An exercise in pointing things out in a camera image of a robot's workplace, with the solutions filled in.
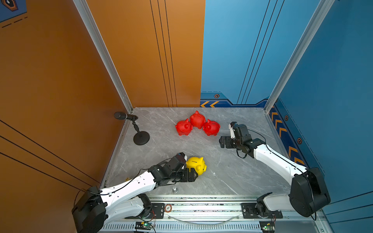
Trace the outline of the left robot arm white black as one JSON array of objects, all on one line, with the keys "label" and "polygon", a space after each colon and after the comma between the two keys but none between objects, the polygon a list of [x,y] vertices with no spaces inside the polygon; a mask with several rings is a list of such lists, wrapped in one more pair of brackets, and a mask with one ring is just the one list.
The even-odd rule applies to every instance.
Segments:
[{"label": "left robot arm white black", "polygon": [[88,188],[72,208],[72,216],[78,233],[97,233],[104,225],[126,217],[145,217],[152,204],[146,195],[158,187],[179,182],[194,182],[198,173],[187,168],[186,156],[178,153],[148,169],[140,169],[138,175],[109,188]]}]

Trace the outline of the yellow piggy bank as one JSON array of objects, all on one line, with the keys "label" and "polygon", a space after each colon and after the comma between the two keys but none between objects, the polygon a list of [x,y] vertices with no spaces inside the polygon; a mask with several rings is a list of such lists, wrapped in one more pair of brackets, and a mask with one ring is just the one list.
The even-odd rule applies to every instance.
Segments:
[{"label": "yellow piggy bank", "polygon": [[207,170],[207,165],[203,157],[191,157],[186,161],[188,169],[195,169],[198,175],[202,175]]}]

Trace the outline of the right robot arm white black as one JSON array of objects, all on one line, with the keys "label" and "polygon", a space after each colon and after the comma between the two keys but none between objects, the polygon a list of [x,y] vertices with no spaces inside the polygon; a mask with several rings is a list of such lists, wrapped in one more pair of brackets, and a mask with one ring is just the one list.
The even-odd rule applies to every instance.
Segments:
[{"label": "right robot arm white black", "polygon": [[275,211],[295,211],[303,217],[316,214],[331,203],[324,176],[318,168],[307,168],[278,154],[266,138],[253,139],[244,124],[231,122],[230,135],[219,139],[221,148],[235,149],[266,164],[290,185],[289,194],[266,193],[256,200],[256,213],[265,218]]}]

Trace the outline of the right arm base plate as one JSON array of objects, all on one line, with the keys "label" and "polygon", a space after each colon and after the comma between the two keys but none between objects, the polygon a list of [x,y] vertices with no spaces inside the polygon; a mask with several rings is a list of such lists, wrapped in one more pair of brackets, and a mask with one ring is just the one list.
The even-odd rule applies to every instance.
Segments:
[{"label": "right arm base plate", "polygon": [[257,203],[242,203],[241,210],[244,219],[259,219],[259,218],[276,218],[282,219],[283,215],[282,212],[277,211],[270,211],[267,207],[258,206]]}]

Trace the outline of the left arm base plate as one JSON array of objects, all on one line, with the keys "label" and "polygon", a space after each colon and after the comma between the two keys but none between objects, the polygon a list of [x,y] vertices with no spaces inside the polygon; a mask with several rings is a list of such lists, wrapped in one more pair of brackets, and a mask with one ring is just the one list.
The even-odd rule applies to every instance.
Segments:
[{"label": "left arm base plate", "polygon": [[162,219],[165,213],[165,204],[164,203],[152,203],[152,206],[143,205],[143,211],[137,216],[129,216],[125,219]]}]

